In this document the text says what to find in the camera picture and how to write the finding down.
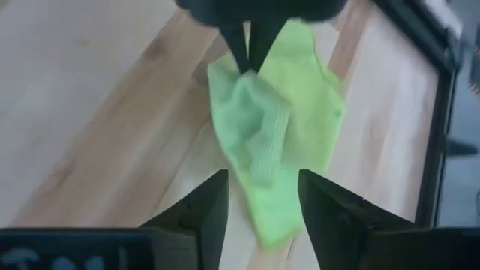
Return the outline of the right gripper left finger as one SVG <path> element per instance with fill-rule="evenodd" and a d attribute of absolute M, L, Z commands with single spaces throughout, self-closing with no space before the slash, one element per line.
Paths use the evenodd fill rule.
<path fill-rule="evenodd" d="M 229 213 L 229 173 L 220 169 L 167 210 L 145 222 L 153 269 L 217 270 Z"/>

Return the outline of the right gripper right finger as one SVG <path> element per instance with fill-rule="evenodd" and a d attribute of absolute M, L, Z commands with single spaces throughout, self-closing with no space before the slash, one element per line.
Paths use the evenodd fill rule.
<path fill-rule="evenodd" d="M 425 269 L 400 236 L 415 225 L 308 169 L 298 175 L 307 232 L 321 269 Z"/>

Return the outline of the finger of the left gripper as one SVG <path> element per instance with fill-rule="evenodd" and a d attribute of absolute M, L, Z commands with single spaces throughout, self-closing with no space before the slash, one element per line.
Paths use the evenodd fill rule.
<path fill-rule="evenodd" d="M 249 61 L 250 68 L 259 72 L 286 19 L 252 21 L 250 24 Z"/>
<path fill-rule="evenodd" d="M 245 30 L 242 24 L 228 25 L 220 28 L 220 34 L 226 41 L 238 67 L 240 74 L 250 69 L 245 40 Z"/>

